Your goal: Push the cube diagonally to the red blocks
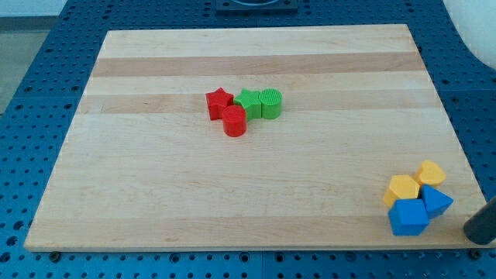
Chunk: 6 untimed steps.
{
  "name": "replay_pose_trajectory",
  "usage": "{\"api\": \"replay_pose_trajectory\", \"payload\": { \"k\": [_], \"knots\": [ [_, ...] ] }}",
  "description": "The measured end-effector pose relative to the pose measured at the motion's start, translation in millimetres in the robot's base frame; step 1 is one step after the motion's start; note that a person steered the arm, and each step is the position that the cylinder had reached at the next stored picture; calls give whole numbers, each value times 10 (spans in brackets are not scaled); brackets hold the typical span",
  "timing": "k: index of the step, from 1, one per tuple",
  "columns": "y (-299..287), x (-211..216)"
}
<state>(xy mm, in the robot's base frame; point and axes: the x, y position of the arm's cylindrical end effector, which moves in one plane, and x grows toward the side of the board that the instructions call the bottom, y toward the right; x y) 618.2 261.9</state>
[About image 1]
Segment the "dark cylindrical pusher tip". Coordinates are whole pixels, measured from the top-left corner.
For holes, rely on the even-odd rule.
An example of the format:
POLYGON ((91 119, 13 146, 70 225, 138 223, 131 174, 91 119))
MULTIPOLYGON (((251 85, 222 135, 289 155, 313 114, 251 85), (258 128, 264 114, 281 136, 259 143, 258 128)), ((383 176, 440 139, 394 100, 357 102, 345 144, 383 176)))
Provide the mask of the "dark cylindrical pusher tip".
POLYGON ((477 245, 487 245, 495 240, 495 198, 464 223, 463 232, 477 245))

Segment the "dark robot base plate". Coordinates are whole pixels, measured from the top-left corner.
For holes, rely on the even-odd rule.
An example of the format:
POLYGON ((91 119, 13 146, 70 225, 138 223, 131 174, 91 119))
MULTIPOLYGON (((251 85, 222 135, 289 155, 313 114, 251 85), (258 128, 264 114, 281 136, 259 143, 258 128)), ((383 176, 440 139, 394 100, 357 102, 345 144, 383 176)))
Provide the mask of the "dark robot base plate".
POLYGON ((217 12, 296 11, 298 0, 215 0, 217 12))

